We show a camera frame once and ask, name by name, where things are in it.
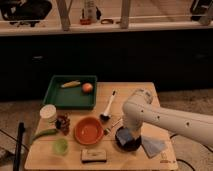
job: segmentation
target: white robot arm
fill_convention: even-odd
[[[213,116],[153,106],[152,100],[150,91],[136,90],[123,104],[123,126],[140,132],[147,122],[213,147]]]

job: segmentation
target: red object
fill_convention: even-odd
[[[96,144],[103,135],[104,130],[101,122],[94,117],[86,117],[80,120],[74,129],[76,140],[84,145]]]
[[[84,93],[90,93],[93,90],[93,85],[91,83],[84,83],[82,85],[82,91]]]
[[[90,19],[80,19],[80,24],[81,25],[90,25],[92,24]]]

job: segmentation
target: bottle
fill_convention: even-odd
[[[94,0],[84,0],[84,18],[90,19],[92,23],[97,22],[96,5]]]

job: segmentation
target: apple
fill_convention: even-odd
[[[84,93],[90,93],[93,90],[93,85],[91,83],[84,83],[82,85],[82,91]]]

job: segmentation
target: wooden table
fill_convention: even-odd
[[[75,124],[86,116],[99,118],[100,113],[106,107],[107,101],[113,90],[117,95],[111,107],[112,118],[104,128],[109,127],[122,115],[123,102],[137,88],[149,89],[154,96],[153,105],[159,106],[157,93],[153,83],[105,83],[99,82],[97,86],[96,106],[93,110],[57,110],[58,114],[69,114],[71,125],[70,133],[67,136],[58,134],[37,139],[31,146],[26,159],[25,169],[27,170],[176,170],[177,162],[173,147],[166,130],[150,124],[143,124],[142,135],[164,140],[167,149],[156,157],[149,159],[142,147],[135,152],[124,152],[119,149],[114,140],[115,130],[121,126],[117,125],[113,131],[104,136],[101,142],[96,145],[84,146],[76,142],[73,136]],[[40,120],[37,131],[51,128],[53,125]],[[53,140],[64,137],[69,142],[69,151],[65,156],[55,155],[52,151]],[[105,149],[107,152],[106,163],[81,163],[82,149]]]

